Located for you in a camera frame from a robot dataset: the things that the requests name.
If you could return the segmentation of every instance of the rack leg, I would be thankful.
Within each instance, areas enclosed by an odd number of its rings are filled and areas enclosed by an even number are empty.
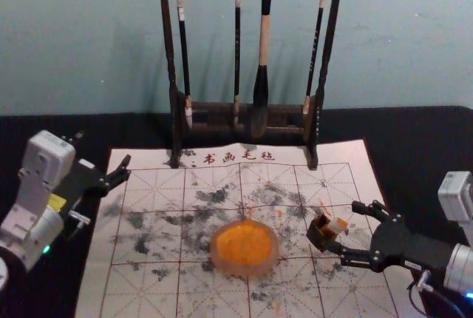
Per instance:
[[[176,70],[174,68],[174,48],[172,45],[171,16],[169,15],[169,0],[161,0],[161,15],[163,17],[164,48],[168,61],[169,104],[171,105],[172,149],[169,166],[176,169],[183,146],[183,130],[179,112],[179,90],[176,85]]]
[[[307,142],[307,153],[309,154],[309,169],[317,169],[319,158],[317,156],[317,144],[319,143],[319,126],[322,107],[324,105],[324,88],[327,80],[328,63],[332,54],[333,37],[337,24],[338,6],[340,0],[332,0],[330,3],[330,13],[328,16],[327,32],[325,33],[324,52],[322,54],[322,64],[320,67],[319,85],[316,90],[315,105],[312,107],[310,120],[310,133]]]

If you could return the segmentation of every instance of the black tabletop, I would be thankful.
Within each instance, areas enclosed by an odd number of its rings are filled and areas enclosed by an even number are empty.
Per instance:
[[[28,138],[42,129],[56,135],[85,137],[78,156],[105,170],[111,148],[170,148],[168,115],[71,115],[0,118],[0,220],[18,191],[17,172]],[[389,109],[339,109],[324,111],[321,143],[363,138],[366,141],[385,201],[406,215],[411,230],[448,243],[467,244],[463,232],[449,223],[440,207],[437,190],[448,171],[473,170],[473,111],[464,107],[410,107]],[[252,143],[248,136],[194,135],[184,147]],[[299,145],[295,137],[265,137],[259,143]],[[86,213],[95,217],[98,201],[86,199]],[[18,296],[25,317],[73,317],[93,224],[73,242],[58,238],[26,278]],[[446,292],[467,314],[469,302]],[[435,298],[424,295],[432,314],[453,317]]]

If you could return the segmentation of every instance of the teal wall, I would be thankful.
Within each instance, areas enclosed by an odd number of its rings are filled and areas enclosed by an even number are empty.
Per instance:
[[[243,0],[244,101],[256,74],[259,4]],[[273,0],[272,103],[302,102],[317,4]],[[193,99],[231,101],[234,0],[185,0],[185,7]],[[473,107],[472,23],[473,0],[341,0],[326,107]],[[168,109],[159,0],[0,0],[0,115]]]

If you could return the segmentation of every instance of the yellow label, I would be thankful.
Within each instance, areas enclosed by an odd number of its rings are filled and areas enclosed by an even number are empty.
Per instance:
[[[51,194],[48,205],[50,205],[56,212],[59,212],[65,204],[66,204],[65,199],[63,199],[62,197],[59,197],[56,194]]]

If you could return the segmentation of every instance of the orange dish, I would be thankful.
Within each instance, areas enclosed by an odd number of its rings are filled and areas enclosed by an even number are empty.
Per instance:
[[[220,228],[210,243],[214,265],[227,274],[260,276],[276,264],[279,243],[271,228],[239,220]]]

